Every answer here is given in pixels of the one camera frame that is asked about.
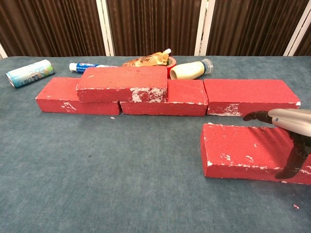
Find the brown curtain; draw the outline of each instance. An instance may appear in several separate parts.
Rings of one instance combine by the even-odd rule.
[[[283,55],[309,0],[216,0],[206,55]]]
[[[294,55],[311,56],[311,24],[309,25]]]
[[[193,55],[201,0],[107,0],[119,56]]]
[[[96,0],[0,0],[8,56],[105,55]]]

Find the tabletop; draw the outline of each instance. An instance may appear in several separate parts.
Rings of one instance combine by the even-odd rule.
[[[81,76],[71,62],[120,66],[133,58],[0,60],[0,232],[310,232],[311,186],[203,175],[204,123],[271,125],[232,116],[43,113],[36,104],[52,77]],[[214,71],[200,79],[282,79],[311,109],[311,57],[207,58]],[[10,85],[6,72],[43,59],[54,75]]]

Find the spray can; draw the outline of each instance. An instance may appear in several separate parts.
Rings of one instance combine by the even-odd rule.
[[[42,79],[54,73],[53,66],[48,60],[42,60],[25,67],[6,73],[11,85],[15,88]]]
[[[83,74],[84,71],[89,67],[114,67],[114,66],[90,64],[90,63],[70,63],[69,64],[69,70],[71,72],[75,71],[80,74]]]

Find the red tape roll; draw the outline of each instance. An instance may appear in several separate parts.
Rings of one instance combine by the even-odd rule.
[[[177,64],[176,60],[172,57],[169,57],[169,64],[166,66],[167,68],[167,78],[170,78],[171,69]]]

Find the white bottle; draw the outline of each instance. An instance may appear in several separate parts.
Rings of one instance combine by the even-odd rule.
[[[196,79],[202,74],[213,72],[213,63],[205,58],[202,61],[180,64],[170,71],[171,79]]]

